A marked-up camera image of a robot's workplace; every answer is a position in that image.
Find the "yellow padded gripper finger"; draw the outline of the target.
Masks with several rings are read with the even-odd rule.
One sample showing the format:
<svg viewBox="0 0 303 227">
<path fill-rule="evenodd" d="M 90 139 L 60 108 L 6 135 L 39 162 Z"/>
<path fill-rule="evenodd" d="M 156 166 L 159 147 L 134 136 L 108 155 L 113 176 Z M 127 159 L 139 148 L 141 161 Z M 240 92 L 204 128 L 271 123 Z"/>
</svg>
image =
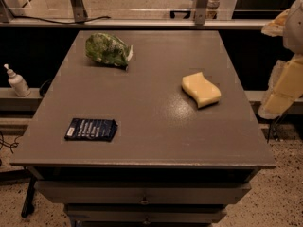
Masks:
<svg viewBox="0 0 303 227">
<path fill-rule="evenodd" d="M 303 96 L 303 56 L 293 56 L 289 61 L 278 60 L 258 108 L 258 115 L 264 119 L 282 116 L 301 96 Z"/>
<path fill-rule="evenodd" d="M 271 37 L 282 36 L 289 11 L 289 9 L 286 9 L 280 14 L 278 14 L 278 16 L 274 20 L 267 23 L 262 28 L 261 32 Z"/>
</svg>

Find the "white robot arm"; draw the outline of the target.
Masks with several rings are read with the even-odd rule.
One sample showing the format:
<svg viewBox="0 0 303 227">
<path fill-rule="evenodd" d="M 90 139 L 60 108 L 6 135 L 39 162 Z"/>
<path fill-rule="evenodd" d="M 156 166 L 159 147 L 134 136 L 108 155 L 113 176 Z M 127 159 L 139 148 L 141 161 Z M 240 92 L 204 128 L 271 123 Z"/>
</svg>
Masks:
<svg viewBox="0 0 303 227">
<path fill-rule="evenodd" d="M 261 32 L 271 37 L 281 36 L 283 46 L 294 53 L 290 60 L 276 62 L 258 108 L 260 117 L 275 119 L 303 96 L 303 0 L 295 0 Z"/>
</svg>

